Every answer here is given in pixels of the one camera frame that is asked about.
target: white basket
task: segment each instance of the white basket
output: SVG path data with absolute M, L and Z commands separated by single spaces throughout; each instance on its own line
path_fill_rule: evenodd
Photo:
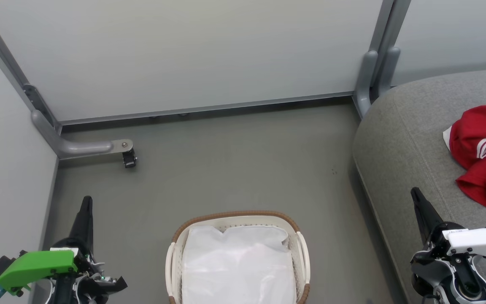
M 229 227 L 246 225 L 273 225 L 284 229 L 289 235 L 288 247 L 292 253 L 294 265 L 297 304 L 304 304 L 310 291 L 311 264 L 305 238 L 299 232 L 295 222 L 279 212 L 248 211 L 225 212 L 197 217 L 184 223 L 175 233 L 172 244 L 166 254 L 166 290 L 170 304 L 181 302 L 181 273 L 183 271 L 183 250 L 189 229 L 195 226 L 213 226 L 224 232 Z

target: basket handle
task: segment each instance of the basket handle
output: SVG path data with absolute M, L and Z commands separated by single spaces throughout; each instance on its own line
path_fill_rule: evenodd
M 311 260 L 309 258 L 307 242 L 305 242 L 305 238 L 299 231 L 297 232 L 297 237 L 299 238 L 299 244 L 301 244 L 301 249 L 303 250 L 303 261 L 305 262 L 305 284 L 309 284 L 311 282 Z
M 174 247 L 176 246 L 176 243 L 170 244 L 170 247 L 168 247 L 168 253 L 166 254 L 166 266 L 164 268 L 164 276 L 165 276 L 165 281 L 166 281 L 166 291 L 168 292 L 168 296 L 173 296 L 172 292 L 172 258 L 173 258 L 173 252 L 174 252 Z

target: gray sofa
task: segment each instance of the gray sofa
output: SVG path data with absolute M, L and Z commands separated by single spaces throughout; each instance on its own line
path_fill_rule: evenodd
M 486 71 L 400 85 L 378 98 L 359 125 L 354 158 L 409 303 L 421 297 L 410 283 L 410 259 L 421 250 L 412 187 L 419 187 L 446 221 L 486 227 L 486 208 L 455 183 L 464 169 L 442 132 L 465 110 L 486 104 Z M 486 278 L 486 260 L 480 263 Z

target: white plastic bag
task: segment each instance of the white plastic bag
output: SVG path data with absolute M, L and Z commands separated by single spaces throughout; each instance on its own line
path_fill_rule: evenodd
M 288 234 L 274 226 L 224 233 L 191 228 L 183 250 L 183 304 L 295 304 Z

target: white partition panel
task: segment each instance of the white partition panel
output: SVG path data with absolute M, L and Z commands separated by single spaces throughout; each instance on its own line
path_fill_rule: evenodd
M 381 0 L 0 0 L 59 121 L 351 92 Z
M 411 0 L 392 85 L 486 69 L 486 0 Z
M 57 157 L 30 115 L 0 69 L 0 257 L 39 250 L 43 241 Z M 25 304 L 27 294 L 0 303 Z

